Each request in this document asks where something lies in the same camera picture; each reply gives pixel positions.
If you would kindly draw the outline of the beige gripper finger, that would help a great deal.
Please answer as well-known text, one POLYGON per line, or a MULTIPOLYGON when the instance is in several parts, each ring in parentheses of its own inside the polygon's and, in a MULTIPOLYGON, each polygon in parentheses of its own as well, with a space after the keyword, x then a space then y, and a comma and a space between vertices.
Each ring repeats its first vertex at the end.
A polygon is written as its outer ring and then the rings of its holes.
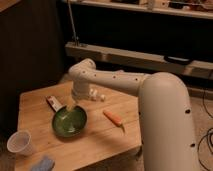
POLYGON ((74 109, 74 107, 76 106, 77 102, 75 100, 73 100, 71 97, 69 97, 67 99, 67 105, 66 105, 66 109, 68 111, 71 111, 74 109))

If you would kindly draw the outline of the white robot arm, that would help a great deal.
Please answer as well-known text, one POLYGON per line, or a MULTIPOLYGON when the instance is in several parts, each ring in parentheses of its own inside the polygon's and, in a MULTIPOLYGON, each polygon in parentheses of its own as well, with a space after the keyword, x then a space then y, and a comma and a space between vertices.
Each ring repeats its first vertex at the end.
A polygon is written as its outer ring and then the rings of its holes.
POLYGON ((101 71, 87 58, 71 66, 72 97, 87 99, 92 84, 138 98, 145 171, 201 171, 188 90, 168 72, 101 71))

